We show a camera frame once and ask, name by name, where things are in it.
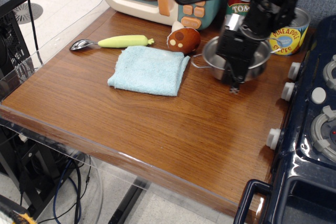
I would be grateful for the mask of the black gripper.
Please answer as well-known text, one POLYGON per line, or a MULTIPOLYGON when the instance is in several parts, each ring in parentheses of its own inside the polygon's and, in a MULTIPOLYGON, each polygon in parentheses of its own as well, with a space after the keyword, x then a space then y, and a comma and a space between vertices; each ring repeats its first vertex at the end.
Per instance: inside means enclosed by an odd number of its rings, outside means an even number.
POLYGON ((221 82, 238 93, 245 82, 248 68, 259 40, 290 25, 295 19, 298 0, 250 0, 246 17, 239 22, 238 31, 224 29, 217 41, 216 54, 225 60, 221 82))

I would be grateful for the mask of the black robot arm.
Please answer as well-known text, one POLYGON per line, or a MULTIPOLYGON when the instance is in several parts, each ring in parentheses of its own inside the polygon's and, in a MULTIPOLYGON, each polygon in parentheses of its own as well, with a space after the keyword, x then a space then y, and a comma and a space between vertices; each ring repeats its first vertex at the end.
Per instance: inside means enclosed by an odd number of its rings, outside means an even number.
MULTIPOLYGON (((175 0, 179 5, 207 0, 175 0)), ((223 25, 216 54, 225 60, 223 82, 230 83, 230 92, 238 93, 246 81, 250 63, 261 42, 272 32, 290 25, 295 19, 298 0, 250 0, 249 11, 238 19, 237 28, 223 25)))

